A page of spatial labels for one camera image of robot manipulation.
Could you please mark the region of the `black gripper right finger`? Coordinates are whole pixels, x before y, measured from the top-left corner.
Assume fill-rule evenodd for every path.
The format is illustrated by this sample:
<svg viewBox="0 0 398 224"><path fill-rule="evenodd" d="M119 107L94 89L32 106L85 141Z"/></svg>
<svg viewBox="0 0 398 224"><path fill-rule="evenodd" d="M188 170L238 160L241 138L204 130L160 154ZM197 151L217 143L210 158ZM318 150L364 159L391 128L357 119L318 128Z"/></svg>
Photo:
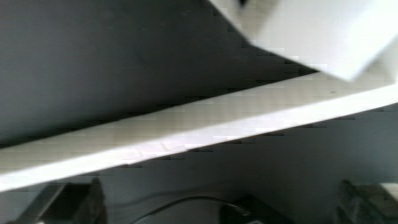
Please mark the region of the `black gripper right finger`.
<svg viewBox="0 0 398 224"><path fill-rule="evenodd" d="M332 224L398 224L398 183L341 181Z"/></svg>

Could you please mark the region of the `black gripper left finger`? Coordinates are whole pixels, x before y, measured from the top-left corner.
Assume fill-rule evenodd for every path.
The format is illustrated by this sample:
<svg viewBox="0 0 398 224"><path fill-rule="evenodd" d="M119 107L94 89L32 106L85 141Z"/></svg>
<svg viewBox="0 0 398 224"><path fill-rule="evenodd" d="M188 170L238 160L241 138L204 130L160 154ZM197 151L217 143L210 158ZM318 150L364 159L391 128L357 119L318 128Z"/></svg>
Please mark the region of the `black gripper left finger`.
<svg viewBox="0 0 398 224"><path fill-rule="evenodd" d="M51 183L12 224L108 224L99 179L89 183Z"/></svg>

